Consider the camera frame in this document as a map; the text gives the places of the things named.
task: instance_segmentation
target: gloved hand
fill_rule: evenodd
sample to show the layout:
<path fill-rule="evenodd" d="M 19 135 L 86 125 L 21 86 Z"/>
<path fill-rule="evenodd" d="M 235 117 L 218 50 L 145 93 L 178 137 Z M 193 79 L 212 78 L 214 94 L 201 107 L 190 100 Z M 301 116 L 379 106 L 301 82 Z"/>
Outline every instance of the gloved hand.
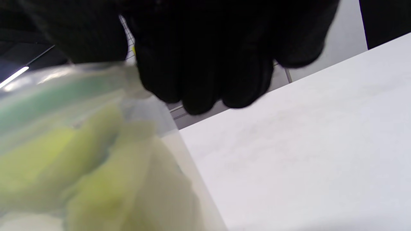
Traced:
<path fill-rule="evenodd" d="M 339 0 L 19 0 L 74 63 L 124 60 L 121 14 L 136 39 L 144 87 L 202 114 L 222 99 L 250 105 L 269 88 L 273 60 L 316 60 Z"/>

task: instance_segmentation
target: clear plastic bag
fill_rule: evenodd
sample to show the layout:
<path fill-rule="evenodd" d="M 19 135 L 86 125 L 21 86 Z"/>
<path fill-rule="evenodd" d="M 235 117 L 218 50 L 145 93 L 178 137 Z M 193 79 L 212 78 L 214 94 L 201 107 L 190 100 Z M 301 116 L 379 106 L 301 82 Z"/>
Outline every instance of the clear plastic bag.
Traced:
<path fill-rule="evenodd" d="M 135 67 L 56 67 L 0 91 L 0 231 L 226 230 Z"/>

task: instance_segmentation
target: white wall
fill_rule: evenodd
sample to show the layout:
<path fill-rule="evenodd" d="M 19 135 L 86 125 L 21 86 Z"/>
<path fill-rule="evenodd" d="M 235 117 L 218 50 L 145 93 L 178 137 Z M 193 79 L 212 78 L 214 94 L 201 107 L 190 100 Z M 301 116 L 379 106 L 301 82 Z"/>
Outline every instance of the white wall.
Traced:
<path fill-rule="evenodd" d="M 308 67 L 291 69 L 293 81 L 367 50 L 367 41 L 358 0 L 341 0 L 321 57 Z"/>

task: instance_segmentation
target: black glove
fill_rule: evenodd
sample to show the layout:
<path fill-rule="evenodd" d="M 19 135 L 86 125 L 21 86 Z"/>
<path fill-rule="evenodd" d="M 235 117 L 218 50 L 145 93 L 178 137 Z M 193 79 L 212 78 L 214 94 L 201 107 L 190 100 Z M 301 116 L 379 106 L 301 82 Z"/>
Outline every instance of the black glove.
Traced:
<path fill-rule="evenodd" d="M 273 60 L 302 67 L 324 47 L 338 0 L 20 0 L 73 62 L 124 60 L 122 14 L 145 88 L 202 114 L 222 99 L 250 105 L 269 88 Z"/>

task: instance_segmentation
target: white countertop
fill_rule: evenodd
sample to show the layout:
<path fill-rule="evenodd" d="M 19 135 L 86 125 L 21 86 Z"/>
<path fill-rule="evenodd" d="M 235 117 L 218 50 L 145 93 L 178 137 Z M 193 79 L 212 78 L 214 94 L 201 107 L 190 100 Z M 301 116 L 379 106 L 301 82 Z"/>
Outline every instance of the white countertop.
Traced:
<path fill-rule="evenodd" d="M 181 130 L 232 230 L 411 230 L 411 34 Z"/>

